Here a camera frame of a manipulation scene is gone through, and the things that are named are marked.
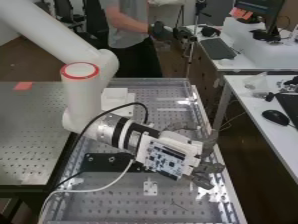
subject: screw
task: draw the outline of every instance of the screw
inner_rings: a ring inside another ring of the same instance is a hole
[[[109,158],[109,162],[113,163],[114,162],[114,157]]]

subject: circuit board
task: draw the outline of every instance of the circuit board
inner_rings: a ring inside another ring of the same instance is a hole
[[[144,167],[152,172],[178,180],[183,174],[184,155],[158,142],[150,142]]]

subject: mounting hole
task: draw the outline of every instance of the mounting hole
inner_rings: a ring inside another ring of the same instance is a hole
[[[114,158],[114,157],[109,157],[109,162],[110,162],[110,163],[113,163],[113,162],[114,162],[114,160],[115,160],[115,158]]]

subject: gray floor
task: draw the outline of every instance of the gray floor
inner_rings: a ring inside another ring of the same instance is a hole
[[[164,76],[180,76],[183,64],[175,49],[158,56]],[[25,39],[0,47],[0,58],[0,81],[59,80],[62,63]],[[227,117],[240,112],[234,103]],[[220,133],[219,147],[248,223],[296,224],[298,186],[246,115]],[[33,224],[25,206],[19,211],[14,224]]]

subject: black glove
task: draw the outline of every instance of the black glove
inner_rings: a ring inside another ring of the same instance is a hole
[[[164,24],[156,21],[152,25],[148,25],[147,34],[158,41],[172,40],[172,32],[164,28]]]

